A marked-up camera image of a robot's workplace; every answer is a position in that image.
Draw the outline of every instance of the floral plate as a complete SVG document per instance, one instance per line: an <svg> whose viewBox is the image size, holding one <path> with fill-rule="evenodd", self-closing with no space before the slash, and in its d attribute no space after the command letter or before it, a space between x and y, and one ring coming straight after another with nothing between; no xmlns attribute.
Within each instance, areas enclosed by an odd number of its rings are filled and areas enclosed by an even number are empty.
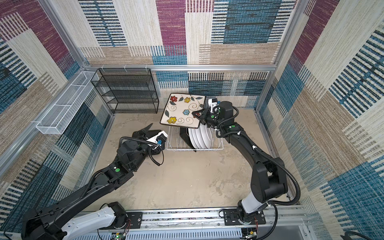
<svg viewBox="0 0 384 240"><path fill-rule="evenodd" d="M160 120L160 124L198 128L200 121L192 116L193 111L204 108L205 96L186 93L171 93Z"/></svg>

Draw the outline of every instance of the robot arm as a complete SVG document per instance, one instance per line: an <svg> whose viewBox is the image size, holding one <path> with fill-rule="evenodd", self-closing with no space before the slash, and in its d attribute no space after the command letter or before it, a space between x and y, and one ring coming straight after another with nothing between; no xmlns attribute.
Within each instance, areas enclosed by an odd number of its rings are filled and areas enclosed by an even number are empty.
<svg viewBox="0 0 384 240"><path fill-rule="evenodd" d="M164 150L167 134L160 130L150 131L151 125L134 132L132 137L122 137L114 161L94 173L87 185L49 207L39 211L28 210L23 216L22 238L70 240L84 234L79 231L81 228L90 232L111 224L122 227L126 223L126 212L117 202L108 204L103 212L97 211L90 216L79 217L84 222L73 217L100 197L126 183L148 155L157 163L152 155ZM91 218L97 215L103 215L102 220L92 221Z"/></svg>
<svg viewBox="0 0 384 240"><path fill-rule="evenodd" d="M244 129L234 121L238 112L234 115L231 102L222 101L217 104L217 99L209 100L210 109L194 111L192 114L203 125L215 128L217 137L224 137L228 143L237 148L252 168L250 183L251 193L238 203L237 218L243 224L253 221L268 203L293 205L300 198L300 187L295 178L284 167L280 158L272 158L259 149L248 137ZM296 197L289 202L270 201L288 191L287 176L296 187Z"/></svg>

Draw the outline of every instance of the vented panel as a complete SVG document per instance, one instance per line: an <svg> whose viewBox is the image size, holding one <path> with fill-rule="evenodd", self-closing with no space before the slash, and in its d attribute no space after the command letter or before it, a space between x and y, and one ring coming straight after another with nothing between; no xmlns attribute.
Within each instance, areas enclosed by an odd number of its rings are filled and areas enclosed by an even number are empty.
<svg viewBox="0 0 384 240"><path fill-rule="evenodd" d="M111 240L115 235L111 233L101 233L103 240ZM131 231L126 240L188 240L188 239L239 239L242 237L240 228L219 228L219 229L186 229L186 230L148 230L148 231ZM98 240L96 233L89 233L75 240Z"/></svg>

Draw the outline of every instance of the red wire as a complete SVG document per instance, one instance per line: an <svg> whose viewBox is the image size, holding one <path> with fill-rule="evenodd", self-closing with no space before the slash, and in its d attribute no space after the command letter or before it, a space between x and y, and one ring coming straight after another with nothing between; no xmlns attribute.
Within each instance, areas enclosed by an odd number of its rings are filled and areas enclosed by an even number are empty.
<svg viewBox="0 0 384 240"><path fill-rule="evenodd" d="M254 217L254 219L255 219L255 222L256 222L256 232L257 232L257 228L259 227L259 223L257 222L256 217Z"/></svg>

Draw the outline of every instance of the yellow flower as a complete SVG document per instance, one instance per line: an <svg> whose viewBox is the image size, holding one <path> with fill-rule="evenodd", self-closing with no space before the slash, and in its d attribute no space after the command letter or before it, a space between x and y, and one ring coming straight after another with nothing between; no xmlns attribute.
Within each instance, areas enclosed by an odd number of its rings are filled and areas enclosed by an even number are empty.
<svg viewBox="0 0 384 240"><path fill-rule="evenodd" d="M168 123L175 123L176 122L176 117L170 117L168 120L167 120Z"/></svg>

